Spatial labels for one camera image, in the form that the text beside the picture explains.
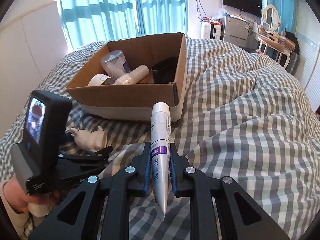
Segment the person's left hand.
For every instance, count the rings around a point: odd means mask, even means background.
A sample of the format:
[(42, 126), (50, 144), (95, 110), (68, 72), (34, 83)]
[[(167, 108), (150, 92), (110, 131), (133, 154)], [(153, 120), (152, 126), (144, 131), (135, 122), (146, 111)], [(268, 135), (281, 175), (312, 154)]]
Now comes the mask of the person's left hand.
[(49, 194), (35, 194), (28, 196), (21, 188), (16, 175), (13, 175), (3, 186), (4, 196), (9, 205), (17, 213), (26, 213), (28, 211), (28, 204), (33, 203), (37, 205), (49, 205), (55, 207), (60, 201), (60, 194), (58, 191), (53, 191)]

